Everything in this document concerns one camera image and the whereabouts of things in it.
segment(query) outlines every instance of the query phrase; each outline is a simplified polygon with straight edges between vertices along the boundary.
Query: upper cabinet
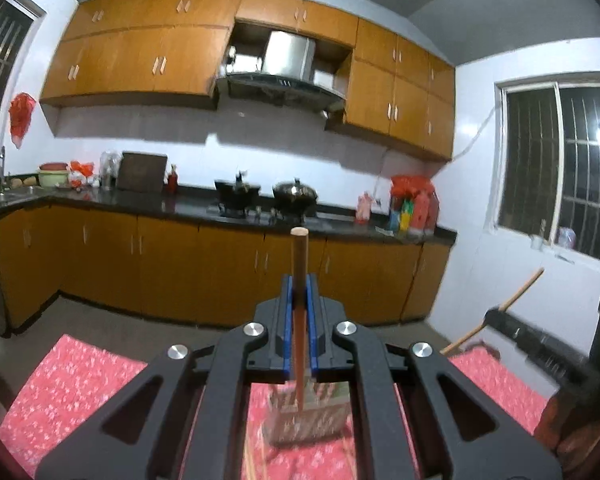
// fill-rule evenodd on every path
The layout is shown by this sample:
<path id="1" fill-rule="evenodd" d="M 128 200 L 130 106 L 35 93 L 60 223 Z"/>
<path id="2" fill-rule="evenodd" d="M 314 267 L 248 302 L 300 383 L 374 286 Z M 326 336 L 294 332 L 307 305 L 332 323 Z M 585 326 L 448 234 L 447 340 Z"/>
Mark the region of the upper cabinet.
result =
<path id="1" fill-rule="evenodd" d="M 235 19 L 276 25 L 348 46 L 356 44 L 357 16 L 307 0 L 242 0 Z"/>

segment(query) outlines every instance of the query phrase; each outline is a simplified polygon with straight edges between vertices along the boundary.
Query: plastic bag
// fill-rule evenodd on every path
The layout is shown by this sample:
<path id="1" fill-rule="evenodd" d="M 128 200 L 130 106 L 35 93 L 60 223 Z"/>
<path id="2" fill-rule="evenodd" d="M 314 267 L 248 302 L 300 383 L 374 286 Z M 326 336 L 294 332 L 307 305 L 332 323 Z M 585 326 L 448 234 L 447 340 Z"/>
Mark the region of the plastic bag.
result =
<path id="1" fill-rule="evenodd" d="M 31 114 L 36 107 L 36 100 L 29 94 L 21 92 L 16 95 L 9 106 L 9 117 L 11 119 L 11 141 L 19 150 L 22 139 L 31 124 Z"/>

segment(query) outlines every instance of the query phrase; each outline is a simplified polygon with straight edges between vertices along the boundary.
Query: red bottle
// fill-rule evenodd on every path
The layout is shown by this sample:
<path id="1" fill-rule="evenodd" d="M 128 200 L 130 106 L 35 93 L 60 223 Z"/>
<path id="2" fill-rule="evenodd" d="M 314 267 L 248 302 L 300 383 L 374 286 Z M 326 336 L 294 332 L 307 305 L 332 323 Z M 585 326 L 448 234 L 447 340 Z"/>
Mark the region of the red bottle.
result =
<path id="1" fill-rule="evenodd" d="M 171 173 L 167 175 L 167 193 L 175 195 L 178 189 L 178 174 L 176 173 L 176 165 L 171 165 Z"/>

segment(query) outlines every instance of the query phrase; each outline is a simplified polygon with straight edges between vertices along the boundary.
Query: wooden pole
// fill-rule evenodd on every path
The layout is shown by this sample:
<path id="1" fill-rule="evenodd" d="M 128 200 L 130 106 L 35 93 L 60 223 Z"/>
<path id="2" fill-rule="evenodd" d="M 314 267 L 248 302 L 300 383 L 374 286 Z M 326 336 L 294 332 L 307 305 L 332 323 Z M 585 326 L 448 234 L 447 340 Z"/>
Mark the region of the wooden pole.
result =
<path id="1" fill-rule="evenodd" d="M 296 400 L 298 411 L 304 406 L 304 361 L 306 358 L 306 274 L 309 259 L 309 229 L 294 227 L 291 257 L 291 276 L 293 278 L 293 356 L 294 378 L 296 380 Z"/>
<path id="2" fill-rule="evenodd" d="M 538 270 L 536 270 L 536 273 L 531 278 L 529 278 L 526 281 L 526 283 L 523 286 L 521 286 L 513 296 L 511 296 L 507 301 L 505 301 L 503 304 L 501 304 L 500 307 L 498 308 L 498 310 L 501 312 L 506 311 L 511 305 L 513 305 L 520 298 L 520 296 L 522 296 L 526 291 L 528 291 L 529 287 L 531 285 L 533 285 L 540 276 L 542 276 L 543 272 L 544 272 L 544 267 L 540 267 Z M 473 330 L 471 330 L 471 332 L 468 332 L 465 335 L 463 335 L 455 343 L 451 343 L 446 348 L 443 348 L 440 353 L 442 355 L 447 355 L 447 354 L 453 352 L 454 350 L 459 348 L 460 345 L 469 341 L 469 339 L 471 339 L 474 335 L 476 335 L 478 332 L 480 332 L 480 330 L 482 330 L 485 326 L 486 325 L 483 321 L 482 323 L 480 323 L 480 325 L 478 325 Z"/>

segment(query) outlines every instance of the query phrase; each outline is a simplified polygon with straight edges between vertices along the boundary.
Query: countertop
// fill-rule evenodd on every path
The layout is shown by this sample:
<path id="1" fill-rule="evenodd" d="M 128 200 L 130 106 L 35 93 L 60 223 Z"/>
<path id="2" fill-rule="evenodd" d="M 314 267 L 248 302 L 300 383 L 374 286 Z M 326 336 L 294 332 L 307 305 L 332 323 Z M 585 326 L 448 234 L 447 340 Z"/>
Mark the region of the countertop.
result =
<path id="1" fill-rule="evenodd" d="M 176 196 L 165 194 L 137 193 L 132 191 L 87 189 L 83 192 L 36 188 L 32 194 L 22 193 L 16 202 L 0 204 L 0 217 L 23 207 L 40 206 L 49 203 L 75 207 L 97 208 L 133 215 L 190 221 L 197 224 L 218 224 L 232 228 L 244 228 L 263 232 L 288 233 L 293 224 L 272 217 L 263 210 L 258 218 L 250 212 L 245 218 L 226 218 L 220 216 L 217 200 L 208 192 L 197 196 L 191 193 L 179 193 Z M 374 215 L 367 225 L 356 224 L 353 211 L 347 208 L 320 206 L 316 216 L 307 217 L 304 224 L 311 234 L 346 238 L 374 243 L 421 244 L 426 242 L 451 246 L 456 241 L 456 232 L 436 227 L 433 235 L 416 237 L 413 235 L 385 234 L 386 216 Z"/>

